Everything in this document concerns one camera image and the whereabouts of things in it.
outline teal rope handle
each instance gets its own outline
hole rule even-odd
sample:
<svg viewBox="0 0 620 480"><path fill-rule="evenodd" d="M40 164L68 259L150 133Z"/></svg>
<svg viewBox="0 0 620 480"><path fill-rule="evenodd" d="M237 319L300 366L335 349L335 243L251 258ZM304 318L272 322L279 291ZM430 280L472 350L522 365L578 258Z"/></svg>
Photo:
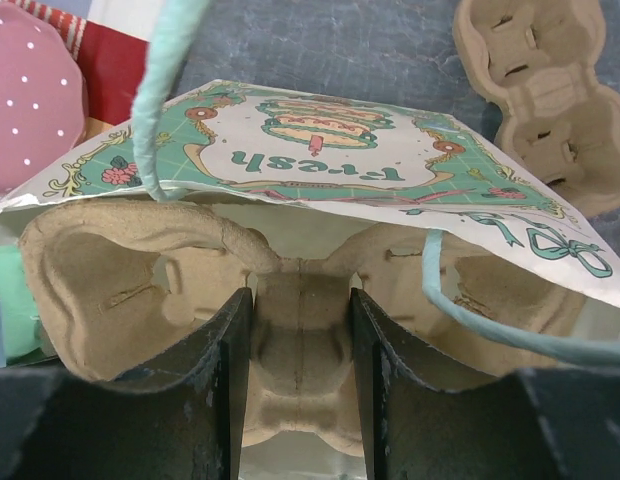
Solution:
<svg viewBox="0 0 620 480"><path fill-rule="evenodd" d="M166 1L148 46L145 74L132 105L134 159L143 186L158 202L177 200L187 192L166 192L161 188L156 138L163 106L209 4L208 0Z"/></svg>
<svg viewBox="0 0 620 480"><path fill-rule="evenodd" d="M493 342L580 366L620 366L620 342L561 338L502 325L453 303L441 292L440 257L443 232L430 230L423 249L423 293L442 312Z"/></svg>

